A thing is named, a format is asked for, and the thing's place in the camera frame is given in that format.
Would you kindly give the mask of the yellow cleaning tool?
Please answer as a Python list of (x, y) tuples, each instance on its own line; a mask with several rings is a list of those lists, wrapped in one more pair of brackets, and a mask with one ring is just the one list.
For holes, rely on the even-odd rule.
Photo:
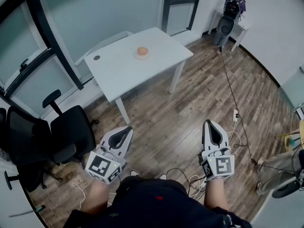
[(276, 137), (284, 137), (285, 149), (287, 152), (304, 150), (304, 120), (300, 121), (297, 130), (291, 133), (276, 135)]

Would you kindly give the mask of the person's left forearm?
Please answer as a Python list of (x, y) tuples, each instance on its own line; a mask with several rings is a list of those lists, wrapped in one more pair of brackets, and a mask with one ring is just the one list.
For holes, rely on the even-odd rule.
[(84, 199), (80, 210), (90, 215), (97, 215), (107, 209), (109, 199), (109, 185), (100, 180), (94, 180)]

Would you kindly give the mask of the white corner desk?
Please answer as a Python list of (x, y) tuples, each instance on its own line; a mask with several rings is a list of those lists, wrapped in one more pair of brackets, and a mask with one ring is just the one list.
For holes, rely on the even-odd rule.
[[(216, 22), (219, 21), (219, 18), (223, 16), (223, 9), (221, 8), (216, 8), (214, 11), (214, 15), (213, 18), (211, 20), (210, 26), (209, 26), (209, 30), (208, 30), (208, 35), (211, 34), (212, 30), (215, 28)], [(240, 45), (240, 43), (242, 42), (244, 36), (247, 34), (248, 30), (250, 29), (250, 23), (248, 22), (248, 20), (245, 17), (241, 17), (241, 20), (238, 22), (236, 28), (241, 29), (241, 33), (240, 35), (237, 36), (237, 40), (234, 44), (234, 46), (231, 49), (231, 52), (233, 52), (236, 47), (238, 47)]]

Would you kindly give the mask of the black office chair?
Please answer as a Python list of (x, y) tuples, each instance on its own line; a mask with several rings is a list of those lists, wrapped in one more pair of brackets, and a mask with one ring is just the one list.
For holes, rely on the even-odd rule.
[(51, 106), (58, 114), (51, 123), (15, 106), (8, 110), (0, 108), (0, 150), (8, 154), (19, 172), (15, 176), (4, 173), (10, 190), (13, 181), (20, 181), (28, 192), (34, 191), (38, 185), (46, 189), (44, 174), (62, 181), (45, 168), (48, 161), (56, 165), (69, 162), (84, 165), (84, 155), (94, 149), (92, 125), (99, 121), (89, 121), (79, 105), (62, 112), (56, 104), (60, 96), (60, 90), (55, 90), (42, 102), (43, 108)]

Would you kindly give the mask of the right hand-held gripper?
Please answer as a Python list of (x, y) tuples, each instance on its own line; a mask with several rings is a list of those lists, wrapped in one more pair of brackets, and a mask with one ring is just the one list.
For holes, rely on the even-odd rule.
[[(209, 150), (210, 142), (218, 148)], [(204, 122), (202, 144), (204, 151), (199, 153), (199, 165), (207, 181), (224, 179), (234, 174), (235, 156), (228, 146), (228, 134), (218, 123), (212, 120)]]

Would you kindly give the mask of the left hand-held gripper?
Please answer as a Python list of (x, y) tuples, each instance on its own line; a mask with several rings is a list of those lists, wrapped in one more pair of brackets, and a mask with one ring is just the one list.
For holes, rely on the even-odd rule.
[(126, 165), (125, 155), (133, 137), (133, 128), (123, 126), (108, 131), (90, 152), (85, 170), (93, 178), (111, 183)]

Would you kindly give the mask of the white table leg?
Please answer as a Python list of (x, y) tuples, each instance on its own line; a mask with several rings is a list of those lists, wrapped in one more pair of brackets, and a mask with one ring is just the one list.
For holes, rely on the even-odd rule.
[(171, 83), (171, 86), (170, 86), (170, 89), (169, 89), (169, 93), (170, 94), (173, 94), (173, 92), (175, 91), (175, 88), (179, 82), (179, 79), (180, 79), (180, 76), (181, 76), (181, 73), (183, 71), (183, 68), (184, 68), (184, 65), (185, 65), (185, 60), (182, 61), (181, 63), (179, 63), (175, 69), (175, 73), (174, 73), (174, 76), (173, 76), (173, 79), (172, 79), (172, 83)]
[(127, 112), (125, 110), (125, 107), (123, 105), (121, 97), (116, 98), (115, 102), (116, 102), (116, 105), (117, 105), (117, 107), (118, 107), (118, 109), (119, 109), (119, 111), (120, 111), (120, 113), (121, 113), (121, 115), (122, 115), (125, 123), (126, 124), (130, 124), (130, 119), (129, 119), (128, 114), (127, 114)]

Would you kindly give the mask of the person's right forearm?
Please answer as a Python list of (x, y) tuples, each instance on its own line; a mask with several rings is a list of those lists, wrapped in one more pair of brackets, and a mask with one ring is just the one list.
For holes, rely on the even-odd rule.
[(204, 206), (208, 209), (216, 207), (228, 210), (223, 179), (208, 180), (205, 189)]

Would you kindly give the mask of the dark pen with green tip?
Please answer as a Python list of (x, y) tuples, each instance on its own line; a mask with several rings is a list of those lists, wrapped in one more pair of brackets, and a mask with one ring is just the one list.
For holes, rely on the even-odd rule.
[(45, 205), (42, 205), (42, 206), (40, 206), (40, 207), (38, 207), (38, 208), (36, 208), (34, 210), (26, 211), (26, 212), (23, 212), (23, 213), (20, 213), (20, 214), (9, 215), (9, 218), (19, 217), (19, 216), (27, 215), (27, 214), (30, 214), (30, 213), (39, 213), (45, 207), (46, 207)]

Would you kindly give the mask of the black window frame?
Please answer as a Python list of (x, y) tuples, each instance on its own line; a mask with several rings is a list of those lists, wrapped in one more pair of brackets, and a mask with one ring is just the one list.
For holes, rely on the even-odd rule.
[(59, 62), (67, 72), (69, 78), (75, 83), (79, 90), (82, 90), (84, 87), (80, 81), (80, 76), (76, 73), (76, 69), (72, 66), (72, 63), (68, 61), (67, 56), (63, 52), (47, 19), (41, 0), (0, 0), (0, 23), (24, 2), (28, 6), (30, 17), (34, 22), (34, 27), (38, 29), (38, 34), (41, 36), (42, 41), (47, 48), (42, 50), (33, 62), (21, 67), (21, 72), (17, 75), (17, 78), (9, 84), (7, 89), (5, 89), (4, 86), (0, 86), (0, 96), (9, 99), (17, 88), (21, 86), (23, 81), (25, 81), (40, 64), (51, 56), (56, 56), (59, 59)]
[(192, 29), (199, 0), (164, 0), (161, 29), (173, 36)]

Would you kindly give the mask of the person's black shirt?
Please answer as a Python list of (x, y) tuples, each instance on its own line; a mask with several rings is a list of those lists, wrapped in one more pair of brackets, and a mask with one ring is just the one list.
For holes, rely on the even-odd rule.
[(127, 176), (100, 214), (73, 210), (63, 228), (252, 228), (235, 213), (208, 209), (174, 180)]

